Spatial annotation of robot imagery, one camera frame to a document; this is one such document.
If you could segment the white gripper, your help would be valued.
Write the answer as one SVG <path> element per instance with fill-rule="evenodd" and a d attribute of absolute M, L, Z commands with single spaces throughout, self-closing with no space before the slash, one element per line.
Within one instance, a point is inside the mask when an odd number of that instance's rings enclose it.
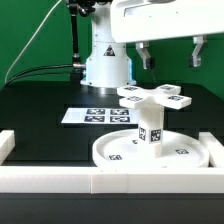
<path fill-rule="evenodd" d="M 136 50 L 144 69 L 153 69 L 155 60 L 148 51 L 149 43 L 141 41 L 194 36 L 189 66 L 196 68 L 202 63 L 205 34 L 224 32 L 224 0 L 114 0 L 110 13 L 114 40 L 138 42 Z"/>

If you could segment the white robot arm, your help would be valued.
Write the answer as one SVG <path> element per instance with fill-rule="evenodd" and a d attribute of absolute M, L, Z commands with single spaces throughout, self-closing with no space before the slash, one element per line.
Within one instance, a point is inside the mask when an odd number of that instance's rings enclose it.
<path fill-rule="evenodd" d="M 224 33 L 224 0 L 82 0 L 80 12 L 92 15 L 92 53 L 81 84 L 102 91 L 135 83 L 128 43 L 148 69 L 150 41 L 191 37 L 190 65 L 198 67 L 205 37 Z"/>

